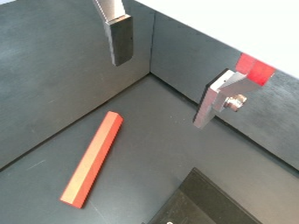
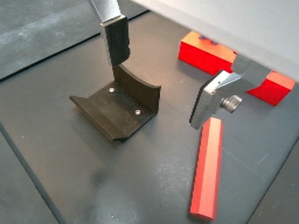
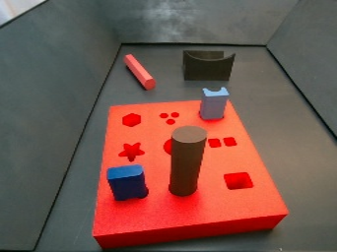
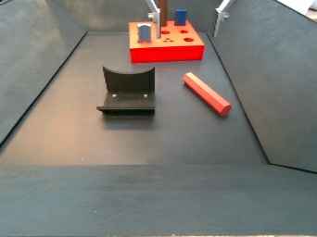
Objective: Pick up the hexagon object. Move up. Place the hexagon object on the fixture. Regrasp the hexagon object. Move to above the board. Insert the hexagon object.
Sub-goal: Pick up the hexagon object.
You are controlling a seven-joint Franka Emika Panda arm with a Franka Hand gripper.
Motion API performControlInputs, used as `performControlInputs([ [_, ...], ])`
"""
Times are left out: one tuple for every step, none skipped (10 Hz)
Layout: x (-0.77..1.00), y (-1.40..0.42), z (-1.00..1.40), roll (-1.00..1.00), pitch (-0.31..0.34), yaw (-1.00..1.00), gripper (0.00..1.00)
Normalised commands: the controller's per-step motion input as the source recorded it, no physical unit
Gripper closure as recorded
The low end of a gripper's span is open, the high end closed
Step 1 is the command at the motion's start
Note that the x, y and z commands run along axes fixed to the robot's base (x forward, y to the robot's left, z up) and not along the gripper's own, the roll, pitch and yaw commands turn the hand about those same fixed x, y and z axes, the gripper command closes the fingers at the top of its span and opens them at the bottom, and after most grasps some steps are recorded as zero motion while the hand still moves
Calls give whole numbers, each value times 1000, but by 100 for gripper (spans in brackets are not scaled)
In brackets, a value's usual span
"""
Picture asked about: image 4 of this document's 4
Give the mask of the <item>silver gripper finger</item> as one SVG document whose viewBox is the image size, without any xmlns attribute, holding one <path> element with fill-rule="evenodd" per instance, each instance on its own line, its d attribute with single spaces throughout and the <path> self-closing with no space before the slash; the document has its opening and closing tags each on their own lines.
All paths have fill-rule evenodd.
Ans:
<svg viewBox="0 0 317 237">
<path fill-rule="evenodd" d="M 161 38 L 161 10 L 156 4 L 154 0 L 145 0 L 146 4 L 152 10 L 152 12 L 148 14 L 148 17 L 154 21 L 157 24 L 157 38 Z"/>
<path fill-rule="evenodd" d="M 217 19 L 216 19 L 216 25 L 215 25 L 215 31 L 213 36 L 219 35 L 221 23 L 229 18 L 228 10 L 235 4 L 236 0 L 224 0 L 220 6 L 216 8 L 217 12 Z"/>
</svg>

